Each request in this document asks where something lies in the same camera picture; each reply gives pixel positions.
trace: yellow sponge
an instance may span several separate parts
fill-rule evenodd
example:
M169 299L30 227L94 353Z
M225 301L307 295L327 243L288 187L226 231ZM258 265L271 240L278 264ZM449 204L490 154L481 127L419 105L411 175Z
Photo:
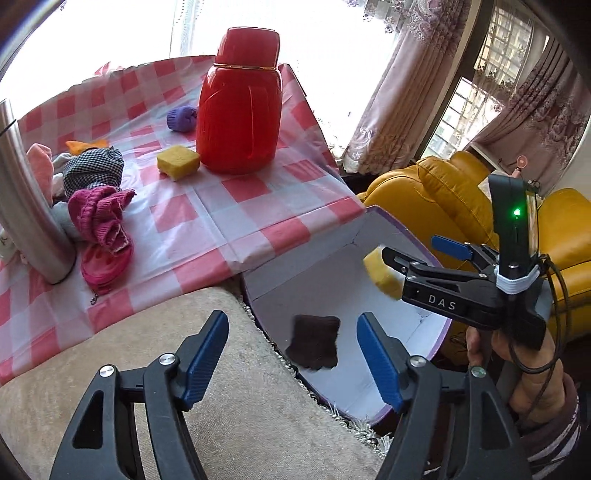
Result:
M406 276L384 263L382 260L383 249L383 245L375 248L363 259L363 263L375 286L394 300L400 300Z
M156 155L159 171L174 181L186 177L199 168L199 154L186 147L175 145Z

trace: pink checkered tablecloth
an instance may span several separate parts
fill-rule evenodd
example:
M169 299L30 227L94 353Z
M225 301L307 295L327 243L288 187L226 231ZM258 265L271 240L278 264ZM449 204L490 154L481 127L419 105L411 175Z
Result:
M118 288L94 306L79 260L55 286L17 259L0 264L0 384L136 312L257 267L363 212L288 65L280 68L281 130L269 167L239 177L201 167L177 183L161 177L156 153L194 146L194 134L168 130L166 113L197 104L212 62L183 57L99 71L19 121L26 148L39 142L56 155L67 140L106 138L121 150L122 187L137 191L124 213L135 255Z

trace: red thermos lid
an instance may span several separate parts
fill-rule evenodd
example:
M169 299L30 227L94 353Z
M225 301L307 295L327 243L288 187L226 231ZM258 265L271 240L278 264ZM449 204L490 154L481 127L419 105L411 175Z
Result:
M277 67L279 33L267 28L233 27L222 38L215 63L247 67Z

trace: gold band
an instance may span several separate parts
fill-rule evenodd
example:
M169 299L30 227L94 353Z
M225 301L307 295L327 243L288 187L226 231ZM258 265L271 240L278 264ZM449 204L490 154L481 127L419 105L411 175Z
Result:
M277 70L276 67L254 67L250 65L229 65L227 63L213 63L214 67L223 69L238 69L238 70Z

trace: blue gripper pad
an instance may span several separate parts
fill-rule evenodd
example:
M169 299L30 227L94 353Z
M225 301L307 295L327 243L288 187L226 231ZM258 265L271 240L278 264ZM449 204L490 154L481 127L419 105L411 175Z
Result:
M220 360L223 348L228 339L228 317L224 312L217 311L217 317L213 319L213 325L206 333L201 347L191 361L187 369L186 388L181 401L187 409L197 402L202 401L213 371Z
M382 400L397 412L400 411L403 400L398 389L398 372L365 314L357 319L357 341Z
M467 245L444 236L434 235L431 238L431 246L438 252L457 258L458 260L471 260L472 252Z

